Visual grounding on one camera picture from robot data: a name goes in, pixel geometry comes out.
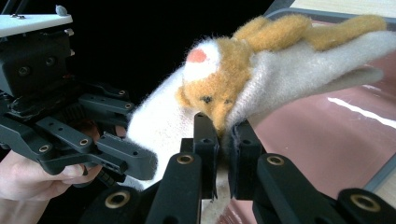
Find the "finger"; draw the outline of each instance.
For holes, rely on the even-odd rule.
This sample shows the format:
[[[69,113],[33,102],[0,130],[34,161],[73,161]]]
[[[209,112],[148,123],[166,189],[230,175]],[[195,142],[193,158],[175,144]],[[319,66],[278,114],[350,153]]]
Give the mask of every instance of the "finger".
[[[88,171],[87,175],[83,175],[83,176],[79,176],[79,177],[75,177],[75,178],[65,179],[65,180],[63,180],[63,183],[72,185],[72,184],[82,184],[82,183],[90,182],[90,181],[94,180],[97,177],[97,175],[99,174],[101,169],[102,169],[102,166],[92,167]]]

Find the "screw hole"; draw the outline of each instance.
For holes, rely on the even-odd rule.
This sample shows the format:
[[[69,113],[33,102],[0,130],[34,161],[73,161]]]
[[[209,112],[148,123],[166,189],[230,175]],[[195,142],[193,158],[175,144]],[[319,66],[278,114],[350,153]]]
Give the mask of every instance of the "screw hole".
[[[194,157],[190,155],[182,155],[177,157],[177,162],[180,164],[190,164],[194,161]]]
[[[48,149],[50,149],[50,146],[49,145],[44,145],[44,146],[40,147],[38,149],[38,151],[39,152],[46,152]]]
[[[245,144],[245,145],[250,145],[251,144],[251,142],[249,140],[247,140],[247,139],[243,140],[242,143]]]
[[[107,196],[105,206],[108,208],[123,207],[130,200],[131,195],[126,190],[120,190]]]
[[[86,138],[82,139],[81,141],[79,141],[79,144],[82,145],[82,146],[87,145],[88,143],[89,143],[89,141]]]
[[[350,200],[359,208],[369,212],[379,212],[381,206],[372,198],[362,194],[352,194]]]
[[[267,158],[267,161],[273,165],[283,165],[285,163],[283,159],[278,156],[270,156]]]
[[[203,142],[203,143],[205,143],[205,144],[208,144],[208,143],[211,143],[212,140],[211,140],[211,139],[208,139],[208,138],[203,138],[203,139],[201,139],[201,142]]]

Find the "pink patch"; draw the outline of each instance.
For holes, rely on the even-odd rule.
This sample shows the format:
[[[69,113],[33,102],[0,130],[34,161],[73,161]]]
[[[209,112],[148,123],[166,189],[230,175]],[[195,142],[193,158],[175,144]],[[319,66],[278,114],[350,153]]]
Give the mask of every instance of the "pink patch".
[[[188,63],[202,63],[206,59],[206,54],[201,49],[193,49],[187,56]]]

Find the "stuffed animal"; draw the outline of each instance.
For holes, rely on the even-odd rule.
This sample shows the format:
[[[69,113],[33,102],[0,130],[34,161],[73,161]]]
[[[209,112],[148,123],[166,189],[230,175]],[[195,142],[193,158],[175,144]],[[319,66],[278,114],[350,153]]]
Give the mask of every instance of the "stuffed animal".
[[[198,112],[211,118],[227,155],[230,130],[241,121],[264,119],[309,95],[377,82],[381,70],[366,64],[396,50],[396,34],[386,29],[375,15],[320,26],[299,14],[275,21],[259,16],[232,37],[199,41],[131,115],[126,137],[157,155],[155,176],[128,176],[121,184],[146,189],[161,180],[181,139],[193,137]],[[202,223],[216,222],[205,219],[207,205],[224,208],[230,200],[224,167],[217,177],[219,199],[203,204]],[[210,211],[218,215],[219,207]]]

